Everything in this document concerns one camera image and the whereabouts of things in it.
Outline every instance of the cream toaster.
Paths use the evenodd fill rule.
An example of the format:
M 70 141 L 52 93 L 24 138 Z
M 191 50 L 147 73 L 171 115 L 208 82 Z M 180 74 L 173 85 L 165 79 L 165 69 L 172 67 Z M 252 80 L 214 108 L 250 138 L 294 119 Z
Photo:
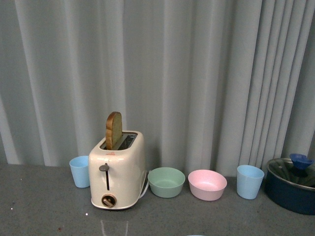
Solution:
M 146 180 L 144 138 L 137 131 L 123 131 L 112 150 L 103 138 L 89 155 L 91 202 L 110 210 L 133 206 Z

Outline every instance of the blue cup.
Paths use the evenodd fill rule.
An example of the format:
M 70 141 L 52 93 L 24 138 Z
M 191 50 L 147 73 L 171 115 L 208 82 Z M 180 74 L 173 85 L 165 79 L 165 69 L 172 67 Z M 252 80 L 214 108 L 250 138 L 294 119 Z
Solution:
M 69 164 L 75 186 L 78 188 L 89 187 L 89 156 L 78 156 L 73 158 Z
M 255 199 L 264 178 L 264 172 L 250 165 L 237 167 L 237 193 L 245 199 Z

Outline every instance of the pot lid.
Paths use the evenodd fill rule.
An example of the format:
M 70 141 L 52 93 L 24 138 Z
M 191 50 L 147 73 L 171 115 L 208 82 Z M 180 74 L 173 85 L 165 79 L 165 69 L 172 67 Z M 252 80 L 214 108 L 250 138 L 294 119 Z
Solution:
M 272 159 L 267 163 L 267 169 L 274 176 L 301 188 L 315 191 L 315 164 L 305 170 L 296 168 L 291 159 Z

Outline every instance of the bread slice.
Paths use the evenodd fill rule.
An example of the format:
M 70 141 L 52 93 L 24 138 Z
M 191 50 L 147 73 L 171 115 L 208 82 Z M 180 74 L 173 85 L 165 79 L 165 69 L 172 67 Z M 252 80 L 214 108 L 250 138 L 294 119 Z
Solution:
M 123 135 L 122 114 L 112 112 L 106 121 L 106 148 L 113 150 L 116 142 Z

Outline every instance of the plastic bowl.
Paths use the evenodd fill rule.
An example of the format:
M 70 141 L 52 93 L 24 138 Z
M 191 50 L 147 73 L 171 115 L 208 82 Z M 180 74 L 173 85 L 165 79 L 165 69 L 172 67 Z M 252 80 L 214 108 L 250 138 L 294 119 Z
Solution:
M 148 174 L 152 192 L 161 198 L 173 198 L 180 194 L 185 179 L 181 171 L 170 167 L 160 167 Z
M 197 170 L 188 175 L 191 193 L 204 201 L 219 199 L 227 185 L 226 178 L 215 171 Z
M 305 170 L 308 168 L 311 164 L 314 163 L 313 160 L 307 159 L 306 155 L 292 153 L 290 154 L 290 158 L 292 160 L 293 165 L 300 170 Z

